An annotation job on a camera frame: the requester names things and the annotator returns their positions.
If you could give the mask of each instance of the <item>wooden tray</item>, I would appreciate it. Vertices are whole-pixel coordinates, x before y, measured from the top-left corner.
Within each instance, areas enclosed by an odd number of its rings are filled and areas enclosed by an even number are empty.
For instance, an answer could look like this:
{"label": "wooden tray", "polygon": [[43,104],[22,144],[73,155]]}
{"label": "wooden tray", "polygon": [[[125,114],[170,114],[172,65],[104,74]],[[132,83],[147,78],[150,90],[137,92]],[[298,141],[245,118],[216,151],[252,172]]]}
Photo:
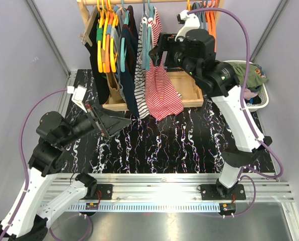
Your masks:
{"label": "wooden tray", "polygon": [[[185,72],[168,72],[175,90],[182,95],[184,107],[197,107],[203,104],[203,94],[200,88],[195,84],[194,79]],[[117,103],[111,96],[104,108],[114,111],[128,110],[126,103]]]}

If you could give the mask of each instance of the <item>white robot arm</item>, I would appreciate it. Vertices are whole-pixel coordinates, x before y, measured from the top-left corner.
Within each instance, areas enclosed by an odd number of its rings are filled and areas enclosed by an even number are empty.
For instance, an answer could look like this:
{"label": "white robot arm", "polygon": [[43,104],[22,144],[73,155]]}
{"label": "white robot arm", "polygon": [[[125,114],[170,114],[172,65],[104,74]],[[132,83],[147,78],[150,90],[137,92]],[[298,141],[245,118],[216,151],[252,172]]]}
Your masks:
{"label": "white robot arm", "polygon": [[[84,93],[82,86],[74,90],[72,100],[85,111],[74,123],[68,123],[56,111],[42,116],[37,128],[39,143],[28,162],[29,186],[26,195],[16,210],[24,192],[24,184],[11,210],[0,221],[0,236],[7,228],[4,237],[8,237],[9,241],[43,240],[53,222],[69,206],[82,198],[95,199],[96,191],[101,188],[102,185],[98,185],[93,177],[81,173],[65,191],[41,207],[49,186],[71,157],[65,149],[66,145],[90,132],[111,137],[131,123],[123,113],[106,110],[96,104],[82,106]],[[14,221],[10,225],[9,221],[15,211]]]}
{"label": "white robot arm", "polygon": [[181,30],[177,34],[161,33],[158,45],[149,52],[149,56],[154,66],[157,66],[166,51],[165,66],[181,68],[193,77],[221,110],[231,128],[236,149],[222,152],[225,164],[216,183],[217,192],[224,198],[235,188],[241,167],[252,164],[260,156],[264,147],[259,141],[268,146],[272,140],[261,133],[248,112],[252,128],[259,136],[256,140],[242,111],[241,86],[233,67],[229,63],[215,60],[214,37],[206,30],[199,29],[199,19],[194,14],[188,14],[188,11],[182,11],[178,21],[184,24]]}

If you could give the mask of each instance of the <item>clothing rack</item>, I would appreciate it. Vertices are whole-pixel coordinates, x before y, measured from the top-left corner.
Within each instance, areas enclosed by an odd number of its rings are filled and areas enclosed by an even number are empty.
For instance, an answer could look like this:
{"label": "clothing rack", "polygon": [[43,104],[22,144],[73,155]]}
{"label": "clothing rack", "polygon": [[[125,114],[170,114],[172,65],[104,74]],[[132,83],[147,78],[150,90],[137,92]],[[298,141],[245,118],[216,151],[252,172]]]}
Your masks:
{"label": "clothing rack", "polygon": [[[220,0],[217,7],[222,7],[225,0]],[[169,2],[186,2],[186,0],[151,0],[151,3],[169,3]],[[98,14],[97,0],[77,0],[78,7],[85,25],[85,30],[83,34],[79,37],[82,43],[88,43],[92,46],[92,42],[89,39],[89,35]],[[110,0],[110,3],[115,5],[120,5],[121,0]],[[142,0],[124,0],[124,4],[141,4]],[[92,12],[90,13],[87,6],[94,6]],[[191,76],[183,71],[179,72],[168,72],[171,82],[175,90],[182,95],[182,103],[184,107],[199,107],[203,104],[203,95],[200,88],[195,84],[195,81]],[[106,104],[103,105],[104,108],[114,110],[114,111],[125,111],[128,110],[126,103],[116,103],[111,97]]]}

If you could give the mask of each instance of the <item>gray wall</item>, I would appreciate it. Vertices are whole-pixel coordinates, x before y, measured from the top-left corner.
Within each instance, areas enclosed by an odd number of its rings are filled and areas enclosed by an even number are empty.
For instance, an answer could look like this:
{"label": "gray wall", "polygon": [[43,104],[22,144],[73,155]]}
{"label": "gray wall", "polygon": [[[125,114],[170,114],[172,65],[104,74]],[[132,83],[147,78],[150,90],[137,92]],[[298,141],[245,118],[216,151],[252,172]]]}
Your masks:
{"label": "gray wall", "polygon": [[[65,87],[66,76],[24,1],[0,1],[0,220],[11,208],[24,181],[18,136],[29,108],[43,95]],[[39,118],[55,110],[60,95],[43,102],[24,133],[29,159]]]}
{"label": "gray wall", "polygon": [[[244,22],[253,50],[278,2],[279,0],[226,0],[223,8],[232,11]],[[85,28],[76,0],[35,0],[35,3],[68,68],[90,68],[89,53],[78,37]],[[154,6],[159,11],[163,31],[177,33],[181,25],[177,23],[176,15],[185,9],[186,2],[155,3]],[[134,4],[133,7],[136,25],[139,26],[142,4]],[[217,39],[219,60],[245,59],[242,31],[225,14],[221,14],[219,20]]]}
{"label": "gray wall", "polygon": [[268,107],[260,110],[272,149],[285,167],[299,211],[299,1],[290,1],[260,55],[259,63],[269,77]]}

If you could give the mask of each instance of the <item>red and white striped shirt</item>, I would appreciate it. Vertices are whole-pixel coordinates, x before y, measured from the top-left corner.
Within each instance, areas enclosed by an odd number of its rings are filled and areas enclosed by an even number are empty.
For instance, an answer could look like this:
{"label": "red and white striped shirt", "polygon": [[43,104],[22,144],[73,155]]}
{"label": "red and white striped shirt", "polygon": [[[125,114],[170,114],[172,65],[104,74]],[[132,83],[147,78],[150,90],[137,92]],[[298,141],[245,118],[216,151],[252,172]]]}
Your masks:
{"label": "red and white striped shirt", "polygon": [[[148,24],[152,26],[152,46],[154,47],[162,32],[157,9],[155,9],[154,19],[148,19]],[[179,114],[184,109],[180,96],[175,91],[162,63],[155,67],[150,61],[150,70],[146,71],[145,99],[150,114],[159,121],[168,115]]]}

